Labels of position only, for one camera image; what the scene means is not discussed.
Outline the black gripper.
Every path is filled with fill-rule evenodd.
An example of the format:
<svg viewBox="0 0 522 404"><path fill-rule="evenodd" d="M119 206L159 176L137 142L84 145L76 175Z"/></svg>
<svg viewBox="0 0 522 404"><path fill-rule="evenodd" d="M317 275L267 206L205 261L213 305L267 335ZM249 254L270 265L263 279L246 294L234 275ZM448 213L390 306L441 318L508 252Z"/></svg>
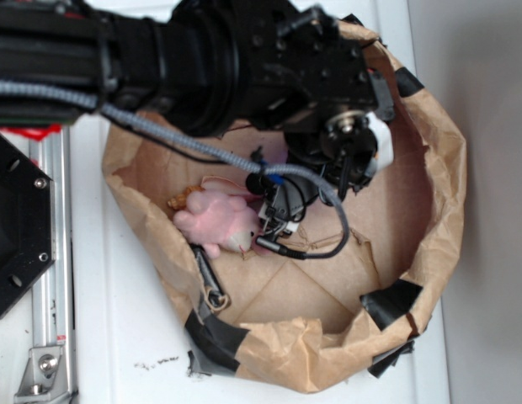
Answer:
<svg viewBox="0 0 522 404"><path fill-rule="evenodd" d="M392 133L375 113L348 111L318 133L285 133L288 162L318 173L339 194L358 193L392 164Z"/></svg>

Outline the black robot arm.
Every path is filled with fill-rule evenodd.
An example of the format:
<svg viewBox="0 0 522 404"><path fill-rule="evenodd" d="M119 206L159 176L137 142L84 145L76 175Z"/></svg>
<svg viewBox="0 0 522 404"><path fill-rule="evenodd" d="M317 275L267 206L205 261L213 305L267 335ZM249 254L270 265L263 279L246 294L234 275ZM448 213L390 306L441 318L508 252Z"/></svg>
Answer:
<svg viewBox="0 0 522 404"><path fill-rule="evenodd" d="M83 1L0 1L0 80L159 113L184 134L236 120L283 132L293 162L360 190L393 160L392 96L362 45L318 6L182 1L169 21Z"/></svg>

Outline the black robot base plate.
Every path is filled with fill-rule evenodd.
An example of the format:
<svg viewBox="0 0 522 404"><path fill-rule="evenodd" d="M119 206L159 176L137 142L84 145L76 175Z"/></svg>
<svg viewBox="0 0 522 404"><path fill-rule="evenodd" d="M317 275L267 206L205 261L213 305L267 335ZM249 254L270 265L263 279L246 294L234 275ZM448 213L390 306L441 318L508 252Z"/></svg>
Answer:
<svg viewBox="0 0 522 404"><path fill-rule="evenodd" d="M0 133L0 320L54 262L52 184Z"/></svg>

